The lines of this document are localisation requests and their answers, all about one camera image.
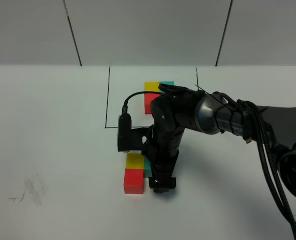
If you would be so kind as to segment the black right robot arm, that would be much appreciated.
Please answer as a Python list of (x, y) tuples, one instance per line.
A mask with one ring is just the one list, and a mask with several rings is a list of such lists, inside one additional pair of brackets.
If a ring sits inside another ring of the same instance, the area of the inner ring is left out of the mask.
[(286, 207), (282, 187), (296, 197), (296, 107), (257, 106), (232, 100), (221, 92), (207, 93), (160, 84), (151, 102), (154, 123), (132, 128), (123, 105), (118, 125), (118, 151), (141, 151), (151, 163), (149, 184), (156, 192), (175, 188), (172, 176), (186, 129), (208, 135), (230, 132), (255, 141), (264, 176), (274, 201)]

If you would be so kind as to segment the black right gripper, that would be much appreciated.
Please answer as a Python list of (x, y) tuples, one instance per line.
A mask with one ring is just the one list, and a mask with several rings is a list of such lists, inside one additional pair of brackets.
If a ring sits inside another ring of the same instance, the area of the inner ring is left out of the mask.
[(157, 124), (131, 130), (132, 150), (140, 150), (150, 162), (149, 187), (155, 193), (176, 188), (172, 176), (179, 155), (179, 128), (166, 131)]

